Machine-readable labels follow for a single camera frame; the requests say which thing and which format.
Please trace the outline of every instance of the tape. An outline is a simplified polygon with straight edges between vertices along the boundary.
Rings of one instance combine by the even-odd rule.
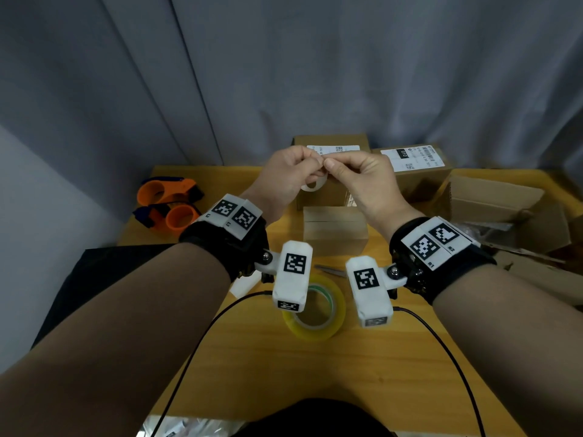
[[[316,190],[320,190],[322,188],[322,186],[326,183],[327,178],[328,178],[328,174],[326,173],[325,176],[320,176],[316,180],[316,186],[314,186],[314,187],[308,187],[307,185],[302,185],[302,190],[304,190],[304,191],[316,191]]]
[[[303,323],[296,313],[282,311],[283,320],[292,333],[302,340],[317,342],[331,338],[338,332],[346,317],[346,301],[340,288],[321,274],[310,274],[308,291],[322,294],[332,307],[329,319],[322,325],[312,326]]]

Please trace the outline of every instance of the black cable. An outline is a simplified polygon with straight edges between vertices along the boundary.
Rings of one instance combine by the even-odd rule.
[[[463,371],[459,367],[458,361],[455,359],[454,355],[451,354],[451,351],[449,350],[447,345],[445,345],[445,343],[441,340],[441,337],[439,337],[437,335],[437,333],[435,331],[433,331],[433,328],[431,328],[429,326],[429,324],[421,318],[421,316],[413,313],[411,310],[408,310],[408,309],[402,308],[402,307],[393,307],[393,310],[394,311],[404,311],[405,313],[409,313],[410,315],[415,317],[415,319],[417,319],[419,322],[423,323],[425,328],[427,328],[429,330],[429,332],[431,334],[433,334],[433,337],[436,338],[437,341],[440,343],[440,345],[443,347],[443,349],[445,350],[445,352],[447,353],[447,355],[449,356],[451,361],[454,363],[455,368],[458,370],[459,376],[462,377],[463,384],[466,386],[466,390],[468,391],[468,395],[470,396],[470,401],[472,402],[472,407],[474,409],[474,413],[476,414],[477,426],[478,426],[478,428],[480,428],[480,436],[486,437],[486,432],[484,431],[484,425],[482,424],[482,418],[480,417],[480,411],[478,411],[476,399],[473,396],[472,389],[470,388],[470,384],[466,380],[466,376],[463,375]]]
[[[172,394],[170,395],[170,398],[168,399],[168,403],[166,404],[164,411],[162,411],[162,415],[160,416],[160,419],[158,420],[158,423],[156,424],[156,427],[154,428],[154,431],[152,432],[151,437],[154,437],[156,435],[160,425],[162,425],[162,421],[164,420],[164,417],[166,417],[166,414],[168,413],[168,410],[170,409],[170,405],[172,404],[172,401],[174,400],[174,397],[176,396],[176,393],[178,392],[178,390],[180,388],[180,384],[182,383],[182,379],[184,379],[184,375],[186,374],[186,370],[188,369],[190,362],[193,361],[194,353],[198,349],[198,345],[200,345],[200,342],[202,342],[202,340],[205,338],[206,334],[209,332],[210,328],[215,324],[215,322],[217,320],[219,320],[220,317],[222,315],[224,315],[227,311],[229,311],[232,307],[237,305],[239,302],[244,301],[245,299],[249,299],[249,298],[252,298],[254,296],[271,296],[272,294],[273,294],[273,291],[258,291],[257,293],[247,294],[247,295],[243,296],[242,298],[234,301],[231,305],[229,305],[224,310],[222,310],[219,314],[216,315],[216,317],[212,320],[212,322],[207,327],[205,332],[202,334],[202,337],[200,338],[200,340],[198,341],[198,343],[194,347],[193,352],[190,353],[190,356],[188,357],[188,360],[186,361],[186,365],[184,366],[184,369],[182,370],[182,373],[180,374],[179,381],[176,382],[176,386],[174,387],[174,391],[172,391]]]
[[[162,425],[162,421],[164,420],[164,417],[166,417],[166,414],[168,413],[168,410],[170,409],[170,405],[172,404],[172,401],[174,400],[174,397],[176,396],[176,393],[178,392],[178,390],[180,388],[180,384],[182,383],[182,380],[184,379],[184,375],[186,374],[186,371],[188,370],[188,367],[190,366],[190,362],[193,361],[194,354],[195,354],[196,350],[198,349],[200,342],[202,342],[202,340],[205,338],[206,334],[209,332],[209,330],[215,324],[215,322],[217,320],[219,320],[220,317],[222,315],[224,315],[227,311],[229,311],[232,307],[234,307],[238,303],[244,301],[245,299],[249,299],[249,298],[252,298],[254,296],[269,296],[272,294],[273,294],[273,291],[258,291],[257,293],[247,294],[247,295],[243,296],[242,298],[234,301],[231,305],[229,305],[228,307],[223,309],[219,314],[216,315],[216,317],[211,321],[210,325],[207,327],[205,332],[202,334],[202,337],[200,338],[200,340],[198,341],[198,343],[194,347],[193,352],[190,353],[190,356],[188,357],[188,360],[186,361],[186,365],[184,366],[184,369],[182,370],[182,373],[180,374],[178,382],[176,382],[176,386],[174,387],[174,390],[172,391],[172,394],[170,395],[170,398],[168,399],[168,403],[166,403],[166,406],[164,407],[164,411],[162,411],[162,415],[160,416],[160,419],[158,420],[158,423],[156,424],[156,427],[154,428],[154,431],[152,432],[151,437],[154,437],[156,435],[156,433],[158,432],[158,429]],[[482,424],[482,418],[480,417],[480,411],[478,411],[476,399],[473,396],[472,389],[470,388],[470,385],[469,385],[468,381],[466,380],[466,376],[463,375],[463,371],[459,367],[458,361],[455,359],[454,355],[451,354],[451,351],[449,350],[447,345],[445,345],[445,343],[441,340],[441,337],[439,337],[437,335],[437,333],[433,330],[433,328],[431,328],[429,326],[429,324],[427,322],[425,322],[419,315],[415,314],[411,310],[408,310],[408,309],[402,308],[402,307],[393,307],[393,310],[394,311],[403,311],[403,312],[409,313],[410,315],[415,317],[419,322],[421,322],[425,326],[425,328],[427,328],[429,330],[429,332],[431,334],[433,334],[433,337],[435,339],[437,339],[437,341],[443,347],[443,349],[445,350],[445,352],[447,353],[447,355],[449,356],[451,361],[454,363],[455,368],[458,370],[460,377],[462,377],[462,382],[465,385],[466,390],[468,391],[468,394],[470,396],[470,401],[472,402],[472,407],[474,409],[474,413],[476,414],[477,425],[480,428],[480,436],[486,437],[486,432],[484,431],[484,425]]]

